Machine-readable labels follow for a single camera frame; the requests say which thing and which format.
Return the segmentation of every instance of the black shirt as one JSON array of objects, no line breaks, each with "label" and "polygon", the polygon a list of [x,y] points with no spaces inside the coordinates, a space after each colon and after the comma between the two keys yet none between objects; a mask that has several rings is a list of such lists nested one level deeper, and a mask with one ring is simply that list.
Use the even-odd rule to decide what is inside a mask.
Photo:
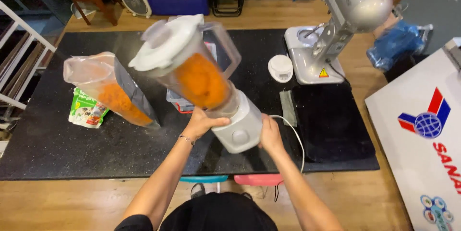
[{"label": "black shirt", "polygon": [[[186,201],[165,218],[161,231],[276,231],[277,226],[251,199],[233,192],[209,193]],[[125,218],[115,231],[153,231],[147,216]]]}]

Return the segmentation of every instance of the red handle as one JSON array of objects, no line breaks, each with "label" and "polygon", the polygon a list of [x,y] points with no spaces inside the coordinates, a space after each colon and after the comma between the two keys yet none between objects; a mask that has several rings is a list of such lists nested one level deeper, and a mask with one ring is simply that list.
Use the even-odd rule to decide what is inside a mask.
[{"label": "red handle", "polygon": [[179,111],[179,113],[181,114],[189,114],[193,112],[193,111],[182,111],[177,102],[176,102],[176,106],[177,106],[177,111]]}]

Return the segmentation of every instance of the orange food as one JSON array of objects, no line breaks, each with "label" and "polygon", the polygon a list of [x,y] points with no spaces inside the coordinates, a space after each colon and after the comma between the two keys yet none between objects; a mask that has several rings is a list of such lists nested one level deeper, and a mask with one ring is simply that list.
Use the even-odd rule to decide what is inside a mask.
[{"label": "orange food", "polygon": [[98,95],[98,101],[109,109],[122,115],[127,121],[139,126],[145,126],[152,122],[152,119],[140,111],[131,103],[128,95],[116,83],[104,85],[102,92]]},{"label": "orange food", "polygon": [[218,68],[199,53],[174,71],[184,98],[202,108],[215,108],[227,98],[229,86]]}]

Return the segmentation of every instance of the blender knob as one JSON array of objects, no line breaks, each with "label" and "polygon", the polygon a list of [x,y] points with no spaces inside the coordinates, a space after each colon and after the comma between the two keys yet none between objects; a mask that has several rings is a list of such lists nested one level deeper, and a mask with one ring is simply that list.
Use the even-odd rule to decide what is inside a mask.
[{"label": "blender knob", "polygon": [[243,145],[250,141],[250,136],[245,130],[237,130],[232,133],[232,141],[235,144]]}]

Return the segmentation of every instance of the white power cord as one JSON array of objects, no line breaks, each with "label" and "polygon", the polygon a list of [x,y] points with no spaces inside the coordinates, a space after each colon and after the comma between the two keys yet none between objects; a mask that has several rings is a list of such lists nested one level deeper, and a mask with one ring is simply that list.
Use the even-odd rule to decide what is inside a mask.
[{"label": "white power cord", "polygon": [[295,135],[296,137],[298,138],[298,141],[299,141],[299,145],[301,146],[301,150],[303,151],[303,161],[301,161],[301,173],[303,173],[303,170],[304,170],[304,157],[306,156],[306,153],[304,153],[304,146],[303,146],[303,143],[301,142],[301,139],[299,138],[299,135],[298,133],[296,132],[295,128],[293,128],[293,126],[290,124],[290,122],[288,122],[284,117],[282,116],[278,116],[278,115],[269,115],[269,117],[271,118],[281,118],[283,119],[290,127],[291,129],[295,132]]}]

